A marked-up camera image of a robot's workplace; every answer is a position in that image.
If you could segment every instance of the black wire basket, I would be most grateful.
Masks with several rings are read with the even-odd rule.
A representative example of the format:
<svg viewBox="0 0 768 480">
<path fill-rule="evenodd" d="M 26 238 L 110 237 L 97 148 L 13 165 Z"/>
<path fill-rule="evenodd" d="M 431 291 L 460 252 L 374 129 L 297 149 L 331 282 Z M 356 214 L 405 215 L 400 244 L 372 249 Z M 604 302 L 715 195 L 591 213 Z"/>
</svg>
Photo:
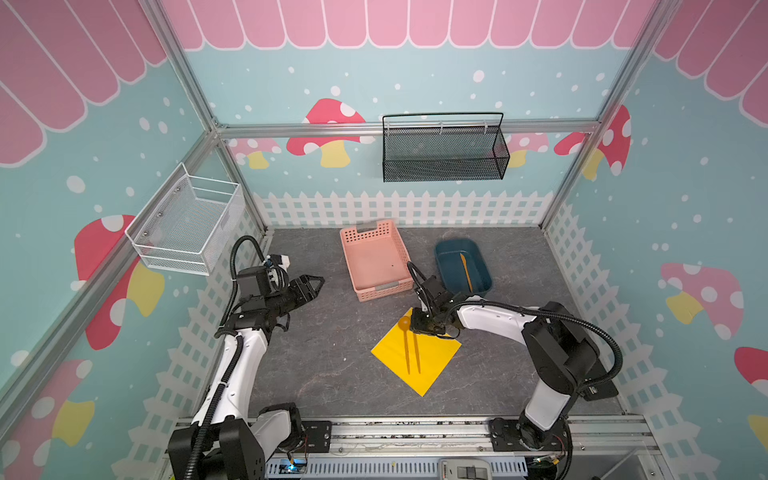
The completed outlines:
<svg viewBox="0 0 768 480">
<path fill-rule="evenodd" d="M 501 180 L 509 163 L 503 119 L 496 112 L 384 115 L 384 181 Z"/>
</svg>

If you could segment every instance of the yellow square cloth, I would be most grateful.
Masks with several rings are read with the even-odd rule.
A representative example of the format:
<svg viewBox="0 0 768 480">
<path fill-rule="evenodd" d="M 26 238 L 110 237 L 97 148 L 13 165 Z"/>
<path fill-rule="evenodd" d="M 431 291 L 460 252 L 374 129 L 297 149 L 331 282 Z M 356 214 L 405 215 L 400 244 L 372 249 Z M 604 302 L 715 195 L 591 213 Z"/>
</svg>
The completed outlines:
<svg viewBox="0 0 768 480">
<path fill-rule="evenodd" d="M 406 316 L 410 317 L 412 311 L 408 310 Z M 416 393 L 424 396 L 461 345 L 458 340 L 416 335 L 396 323 L 371 353 Z"/>
</svg>

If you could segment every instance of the mushroom illustration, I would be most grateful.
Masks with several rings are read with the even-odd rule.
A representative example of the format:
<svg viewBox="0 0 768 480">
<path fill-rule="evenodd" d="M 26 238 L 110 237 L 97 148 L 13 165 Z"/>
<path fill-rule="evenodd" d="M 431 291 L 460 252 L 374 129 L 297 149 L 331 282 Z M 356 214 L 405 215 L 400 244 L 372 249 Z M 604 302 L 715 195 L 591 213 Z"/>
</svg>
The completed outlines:
<svg viewBox="0 0 768 480">
<path fill-rule="evenodd" d="M 306 115 L 304 124 L 359 124 L 366 120 L 354 108 L 332 98 L 322 98 Z M 288 140 L 288 151 L 294 155 L 310 154 L 318 148 L 323 152 L 320 165 L 325 168 L 341 168 L 349 165 L 345 141 L 371 144 L 373 137 L 296 137 Z"/>
<path fill-rule="evenodd" d="M 511 134 L 507 137 L 509 164 L 507 168 L 525 165 L 525 154 L 529 151 L 544 153 L 549 150 L 547 134 Z"/>
<path fill-rule="evenodd" d="M 757 439 L 760 440 L 760 443 L 763 444 L 766 452 L 768 452 L 768 417 L 750 415 L 746 418 L 746 420 L 750 423 L 752 432 L 755 434 Z"/>
<path fill-rule="evenodd" d="M 768 352 L 742 346 L 733 354 L 733 362 L 750 385 L 768 396 Z"/>
<path fill-rule="evenodd" d="M 273 138 L 233 138 L 227 142 L 227 145 L 239 165 L 245 165 L 247 158 L 248 166 L 254 170 L 263 170 L 270 166 L 263 152 L 272 154 L 283 152 Z"/>
<path fill-rule="evenodd" d="M 133 219 L 130 215 L 113 215 L 86 225 L 74 239 L 74 258 L 78 279 L 72 283 L 77 290 L 91 278 L 102 260 L 123 236 L 123 228 Z M 136 303 L 143 316 L 149 316 L 165 288 L 162 273 L 152 272 L 137 258 L 128 267 L 104 304 L 85 328 L 88 344 L 94 350 L 110 346 L 120 333 L 127 300 Z"/>
<path fill-rule="evenodd" d="M 67 399 L 91 368 L 91 360 L 68 360 L 56 369 L 11 438 L 2 446 L 6 478 L 37 480 L 45 470 L 52 440 L 60 439 L 71 447 L 80 442 L 93 419 L 96 405 Z"/>
<path fill-rule="evenodd" d="M 686 325 L 706 310 L 715 332 L 728 340 L 735 335 L 744 317 L 744 297 L 739 280 L 728 270 L 685 263 L 665 263 L 661 266 L 659 286 L 671 285 L 682 290 L 667 298 L 675 317 Z"/>
<path fill-rule="evenodd" d="M 630 142 L 632 140 L 632 122 L 629 110 L 623 105 L 616 113 L 616 117 L 603 134 L 601 142 L 587 159 L 587 163 L 581 174 L 585 178 L 595 181 L 598 177 L 598 166 L 605 158 L 613 175 L 618 175 L 627 164 Z M 574 132 L 554 146 L 554 152 L 558 155 L 569 155 L 578 151 L 584 143 L 586 134 Z"/>
</svg>

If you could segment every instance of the white wire basket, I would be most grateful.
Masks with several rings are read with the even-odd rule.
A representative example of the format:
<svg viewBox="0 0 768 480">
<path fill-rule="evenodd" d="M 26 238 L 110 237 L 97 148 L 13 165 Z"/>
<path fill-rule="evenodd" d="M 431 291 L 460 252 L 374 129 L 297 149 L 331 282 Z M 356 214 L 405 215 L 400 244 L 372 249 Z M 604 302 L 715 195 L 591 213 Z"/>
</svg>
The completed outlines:
<svg viewBox="0 0 768 480">
<path fill-rule="evenodd" d="M 149 268 L 210 275 L 244 208 L 239 184 L 179 164 L 125 234 Z"/>
</svg>

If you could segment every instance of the pink plastic basket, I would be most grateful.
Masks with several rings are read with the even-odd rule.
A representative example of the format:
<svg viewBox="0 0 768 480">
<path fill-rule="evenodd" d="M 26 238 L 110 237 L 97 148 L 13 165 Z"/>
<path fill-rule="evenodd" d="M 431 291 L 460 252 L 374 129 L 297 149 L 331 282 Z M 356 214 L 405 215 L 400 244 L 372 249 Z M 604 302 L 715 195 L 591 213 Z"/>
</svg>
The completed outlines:
<svg viewBox="0 0 768 480">
<path fill-rule="evenodd" d="M 391 220 L 341 230 L 346 265 L 361 302 L 413 288 L 406 263 L 411 260 Z"/>
</svg>

